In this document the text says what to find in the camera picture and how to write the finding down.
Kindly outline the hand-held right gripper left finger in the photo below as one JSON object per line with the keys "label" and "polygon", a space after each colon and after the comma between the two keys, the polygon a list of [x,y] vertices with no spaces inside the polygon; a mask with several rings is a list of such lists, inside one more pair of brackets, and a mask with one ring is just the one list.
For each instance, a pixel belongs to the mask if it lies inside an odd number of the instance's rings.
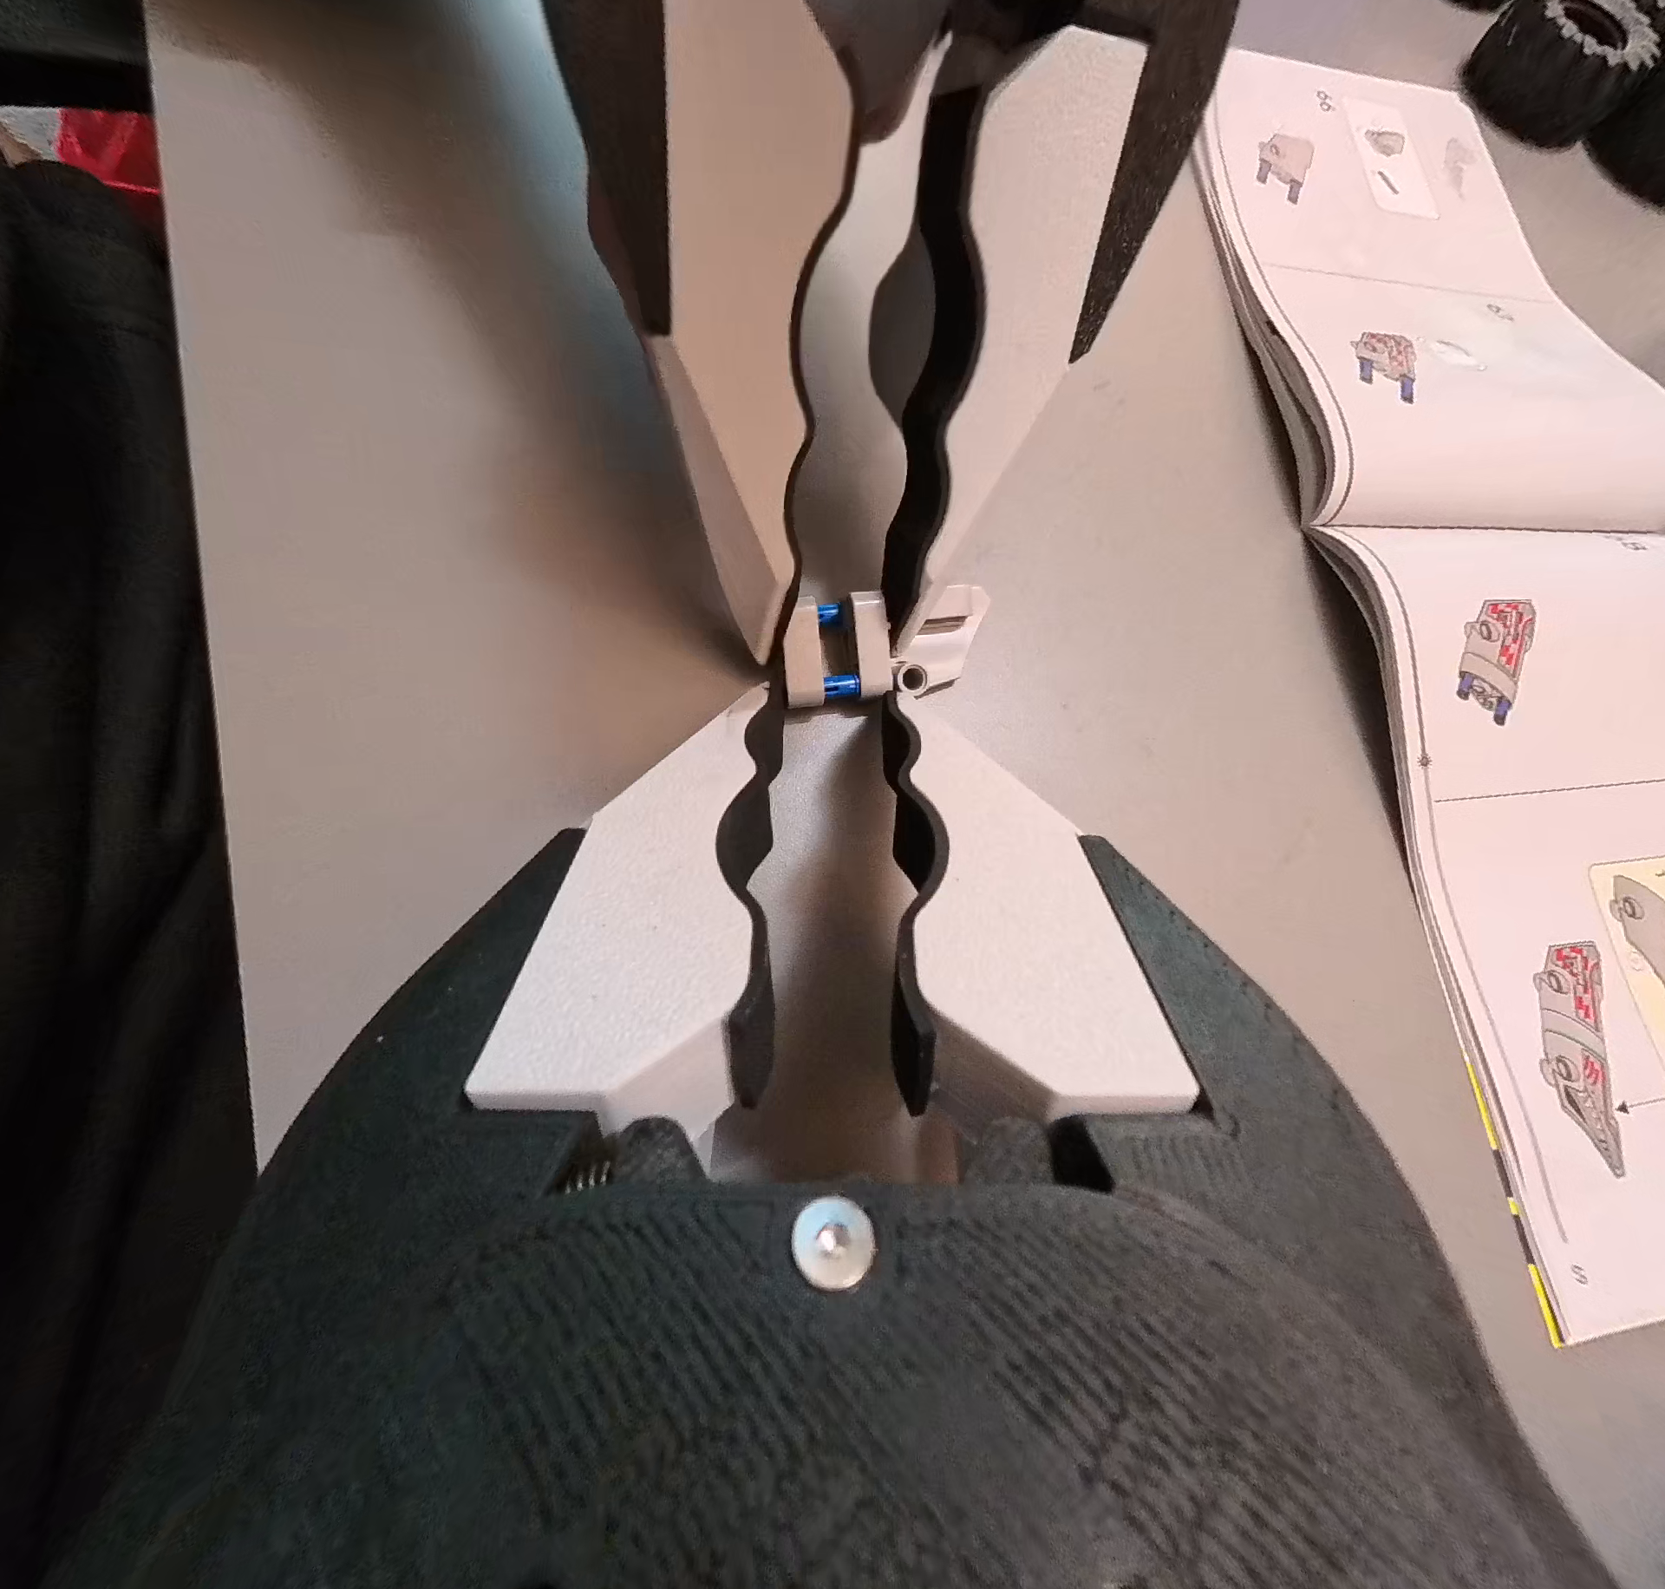
{"label": "hand-held right gripper left finger", "polygon": [[496,1112],[719,1119],[774,1058],[767,924],[747,891],[773,846],[784,709],[743,692],[574,844],[466,1082]]}

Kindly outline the grey brick assembly blue pins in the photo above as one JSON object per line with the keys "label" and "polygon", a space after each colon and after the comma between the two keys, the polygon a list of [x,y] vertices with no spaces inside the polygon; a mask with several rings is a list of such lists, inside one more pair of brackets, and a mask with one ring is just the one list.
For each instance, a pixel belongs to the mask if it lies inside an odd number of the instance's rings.
{"label": "grey brick assembly blue pins", "polygon": [[988,605],[979,586],[947,586],[912,640],[897,644],[878,592],[800,599],[782,642],[787,709],[871,703],[890,692],[918,699],[955,685]]}

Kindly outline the open building instruction booklet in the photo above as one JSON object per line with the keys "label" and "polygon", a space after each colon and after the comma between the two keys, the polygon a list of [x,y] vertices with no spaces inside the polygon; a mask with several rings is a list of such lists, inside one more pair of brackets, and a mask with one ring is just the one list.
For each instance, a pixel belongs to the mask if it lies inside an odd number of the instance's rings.
{"label": "open building instruction booklet", "polygon": [[1408,876],[1551,1342],[1663,1315],[1661,387],[1453,92],[1230,49],[1196,181],[1300,527],[1384,681]]}

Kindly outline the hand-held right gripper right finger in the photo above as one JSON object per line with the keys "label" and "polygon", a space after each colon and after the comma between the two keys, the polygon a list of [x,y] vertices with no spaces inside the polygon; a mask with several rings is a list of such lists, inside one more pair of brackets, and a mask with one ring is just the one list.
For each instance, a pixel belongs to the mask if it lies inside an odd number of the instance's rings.
{"label": "hand-held right gripper right finger", "polygon": [[890,1062],[912,1118],[1181,1116],[1200,1097],[1096,874],[1103,843],[923,703],[882,705],[899,922]]}

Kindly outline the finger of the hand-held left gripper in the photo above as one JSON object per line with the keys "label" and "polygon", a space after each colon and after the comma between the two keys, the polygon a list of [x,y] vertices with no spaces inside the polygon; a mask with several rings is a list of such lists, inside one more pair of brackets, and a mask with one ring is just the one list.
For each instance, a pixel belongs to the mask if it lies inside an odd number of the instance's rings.
{"label": "finger of the hand-held left gripper", "polygon": [[804,0],[663,0],[670,317],[648,352],[747,651],[797,577],[800,292],[847,199],[852,92]]}
{"label": "finger of the hand-held left gripper", "polygon": [[1072,365],[1144,60],[1141,40],[1066,27],[932,103],[918,226],[934,318],[880,580],[899,651]]}

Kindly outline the black printed sweatshirt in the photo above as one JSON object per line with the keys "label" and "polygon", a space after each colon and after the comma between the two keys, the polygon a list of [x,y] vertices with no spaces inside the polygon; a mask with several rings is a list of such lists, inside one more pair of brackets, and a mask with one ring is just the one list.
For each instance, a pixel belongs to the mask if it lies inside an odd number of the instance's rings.
{"label": "black printed sweatshirt", "polygon": [[1,181],[1,1582],[156,1413],[254,1183],[169,252]]}

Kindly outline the grey desk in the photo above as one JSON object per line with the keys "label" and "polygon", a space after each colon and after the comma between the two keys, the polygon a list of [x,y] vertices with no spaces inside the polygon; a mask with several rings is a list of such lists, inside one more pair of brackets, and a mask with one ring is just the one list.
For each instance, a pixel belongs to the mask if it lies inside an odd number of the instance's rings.
{"label": "grey desk", "polygon": [[[747,670],[535,0],[144,2],[263,1162]],[[964,543],[992,610],[940,705],[1321,1049],[1564,1504],[1661,1586],[1661,1331],[1547,1344],[1287,462],[1185,177]]]}

